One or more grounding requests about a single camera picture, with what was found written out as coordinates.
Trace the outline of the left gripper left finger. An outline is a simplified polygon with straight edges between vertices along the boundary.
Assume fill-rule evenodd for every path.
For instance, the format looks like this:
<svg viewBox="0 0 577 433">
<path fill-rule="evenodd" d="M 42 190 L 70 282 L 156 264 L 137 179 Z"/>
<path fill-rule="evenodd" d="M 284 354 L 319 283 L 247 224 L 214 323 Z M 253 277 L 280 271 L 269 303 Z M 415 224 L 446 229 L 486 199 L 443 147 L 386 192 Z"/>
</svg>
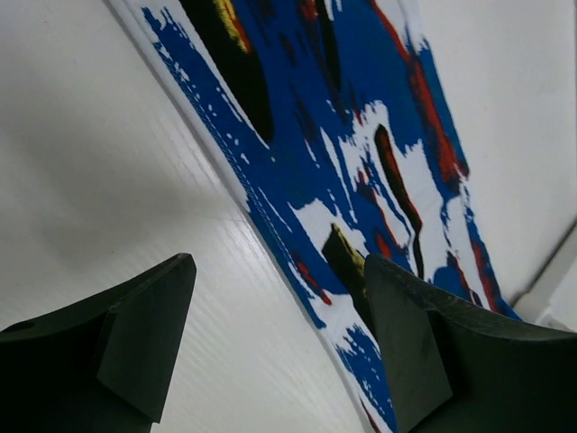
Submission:
<svg viewBox="0 0 577 433">
<path fill-rule="evenodd" d="M 149 432 L 160 423 L 197 267 L 178 253 L 1 332 L 3 432 Z"/>
</svg>

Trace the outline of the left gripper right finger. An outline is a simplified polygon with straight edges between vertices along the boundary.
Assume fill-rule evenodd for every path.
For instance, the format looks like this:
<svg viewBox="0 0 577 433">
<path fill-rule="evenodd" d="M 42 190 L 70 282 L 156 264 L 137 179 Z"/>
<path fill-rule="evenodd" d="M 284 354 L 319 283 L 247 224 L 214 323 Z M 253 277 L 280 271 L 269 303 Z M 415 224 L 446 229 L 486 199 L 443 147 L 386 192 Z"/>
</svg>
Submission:
<svg viewBox="0 0 577 433">
<path fill-rule="evenodd" d="M 573 332 L 483 309 L 377 254 L 364 275 L 398 431 L 575 431 Z"/>
</svg>

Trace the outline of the blue white patterned trousers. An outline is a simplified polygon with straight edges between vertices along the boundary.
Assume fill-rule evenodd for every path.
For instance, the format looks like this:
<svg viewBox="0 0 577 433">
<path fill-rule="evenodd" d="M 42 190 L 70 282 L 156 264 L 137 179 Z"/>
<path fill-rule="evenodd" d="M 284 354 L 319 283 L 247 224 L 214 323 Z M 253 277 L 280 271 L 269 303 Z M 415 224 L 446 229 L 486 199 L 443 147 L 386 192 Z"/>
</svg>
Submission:
<svg viewBox="0 0 577 433">
<path fill-rule="evenodd" d="M 415 1 L 113 1 L 335 359 L 397 428 L 363 278 L 378 253 L 505 316 Z"/>
</svg>

